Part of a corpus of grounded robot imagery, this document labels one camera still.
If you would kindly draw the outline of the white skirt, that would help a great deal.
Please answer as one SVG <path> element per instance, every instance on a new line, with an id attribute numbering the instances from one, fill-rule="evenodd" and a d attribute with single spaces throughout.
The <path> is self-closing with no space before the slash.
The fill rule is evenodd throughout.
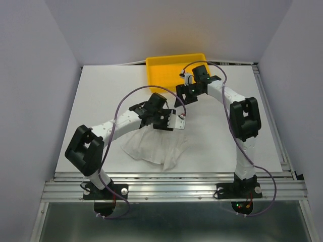
<path id="1" fill-rule="evenodd" d="M 163 171 L 173 169 L 188 147 L 189 141 L 181 130 L 164 131 L 152 126 L 127 135 L 122 145 L 123 151 L 134 160 L 159 165 Z"/>

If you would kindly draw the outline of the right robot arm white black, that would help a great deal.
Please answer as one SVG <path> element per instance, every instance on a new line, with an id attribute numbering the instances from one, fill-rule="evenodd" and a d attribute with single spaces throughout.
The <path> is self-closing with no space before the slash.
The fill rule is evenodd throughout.
<path id="1" fill-rule="evenodd" d="M 229 131 L 237 147 L 234 180 L 231 183 L 218 183 L 216 199 L 244 199 L 252 195 L 260 198 L 261 192 L 255 189 L 257 182 L 254 156 L 255 139 L 261 129 L 261 119 L 257 99 L 246 98 L 226 86 L 227 77 L 221 79 L 210 75 L 204 65 L 192 69 L 191 73 L 182 69 L 179 76 L 184 83 L 176 86 L 179 97 L 175 107 L 181 103 L 188 105 L 196 102 L 198 96 L 207 94 L 224 106 Z"/>

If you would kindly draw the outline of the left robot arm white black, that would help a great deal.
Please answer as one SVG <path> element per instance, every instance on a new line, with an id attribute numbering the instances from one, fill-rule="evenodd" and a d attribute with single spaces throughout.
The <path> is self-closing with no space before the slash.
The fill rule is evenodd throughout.
<path id="1" fill-rule="evenodd" d="M 81 125 L 75 130 L 65 157 L 89 180 L 82 186 L 84 200 L 127 199 L 128 185 L 115 185 L 102 168 L 104 152 L 112 141 L 144 126 L 164 131 L 183 129 L 183 117 L 174 109 L 164 108 L 166 101 L 153 93 L 147 101 L 131 106 L 113 120 L 90 128 Z"/>

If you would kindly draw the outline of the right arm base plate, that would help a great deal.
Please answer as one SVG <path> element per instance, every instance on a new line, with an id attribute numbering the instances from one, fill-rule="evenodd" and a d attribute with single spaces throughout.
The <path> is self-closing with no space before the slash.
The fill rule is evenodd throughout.
<path id="1" fill-rule="evenodd" d="M 249 199 L 260 199 L 262 192 L 255 191 L 256 186 L 240 186 L 234 183 L 218 183 L 213 197 L 218 200 L 245 201 Z"/>

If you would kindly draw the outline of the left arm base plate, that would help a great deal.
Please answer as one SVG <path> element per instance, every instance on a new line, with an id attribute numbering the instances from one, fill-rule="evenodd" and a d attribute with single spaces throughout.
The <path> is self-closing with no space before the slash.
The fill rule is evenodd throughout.
<path id="1" fill-rule="evenodd" d="M 82 183 L 80 187 L 83 190 L 83 200 L 121 200 L 106 188 L 99 190 L 91 182 Z M 111 189 L 124 199 L 128 199 L 128 184 L 114 184 Z"/>

